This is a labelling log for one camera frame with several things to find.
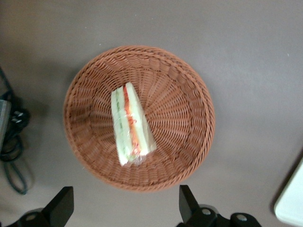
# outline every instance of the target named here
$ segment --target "white object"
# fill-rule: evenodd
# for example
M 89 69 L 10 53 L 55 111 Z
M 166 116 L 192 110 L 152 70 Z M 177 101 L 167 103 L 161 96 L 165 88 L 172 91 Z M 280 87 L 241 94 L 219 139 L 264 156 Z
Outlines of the white object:
M 111 107 L 120 164 L 141 163 L 157 146 L 130 82 L 112 92 Z
M 275 214 L 282 222 L 303 227 L 303 159 L 277 200 Z

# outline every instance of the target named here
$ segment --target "plastic wrap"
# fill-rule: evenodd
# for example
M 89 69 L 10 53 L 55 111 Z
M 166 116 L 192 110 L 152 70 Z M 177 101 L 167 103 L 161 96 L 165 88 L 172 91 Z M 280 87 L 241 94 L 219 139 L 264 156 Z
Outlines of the plastic wrap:
M 112 92 L 111 108 L 120 164 L 139 165 L 157 146 L 130 82 Z

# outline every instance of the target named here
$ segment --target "wicker basket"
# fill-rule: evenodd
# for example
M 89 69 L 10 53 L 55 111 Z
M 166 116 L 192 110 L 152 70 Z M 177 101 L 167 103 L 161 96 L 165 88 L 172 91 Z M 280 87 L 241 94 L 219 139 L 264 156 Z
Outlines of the wicker basket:
M 110 95 L 132 82 L 157 143 L 139 166 L 119 164 Z M 189 177 L 214 136 L 214 108 L 200 76 L 177 56 L 154 47 L 121 46 L 92 59 L 64 103 L 68 141 L 80 162 L 115 187 L 151 192 Z

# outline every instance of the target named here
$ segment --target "black clamp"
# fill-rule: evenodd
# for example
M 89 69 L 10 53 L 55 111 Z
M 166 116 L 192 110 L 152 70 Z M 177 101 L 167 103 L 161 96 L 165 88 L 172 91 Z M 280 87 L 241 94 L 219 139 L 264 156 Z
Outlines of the black clamp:
M 228 220 L 215 208 L 199 206 L 187 185 L 180 185 L 179 210 L 183 223 L 178 224 L 177 227 L 261 227 L 250 214 L 234 213 Z

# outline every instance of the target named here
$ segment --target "gray table surface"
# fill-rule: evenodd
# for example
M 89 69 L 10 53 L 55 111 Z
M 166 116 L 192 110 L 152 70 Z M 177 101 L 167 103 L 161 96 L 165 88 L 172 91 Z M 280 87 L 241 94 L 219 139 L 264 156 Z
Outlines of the gray table surface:
M 226 217 L 241 211 L 264 227 L 287 226 L 272 202 L 303 146 L 302 12 L 301 0 L 2 0 L 0 64 L 32 120 L 22 135 L 31 190 L 17 195 L 0 171 L 0 220 L 9 224 L 73 185 L 68 227 L 181 221 L 178 186 L 113 188 L 83 169 L 64 134 L 65 93 L 82 66 L 110 48 L 144 44 L 184 59 L 213 99 L 213 145 L 183 183 Z

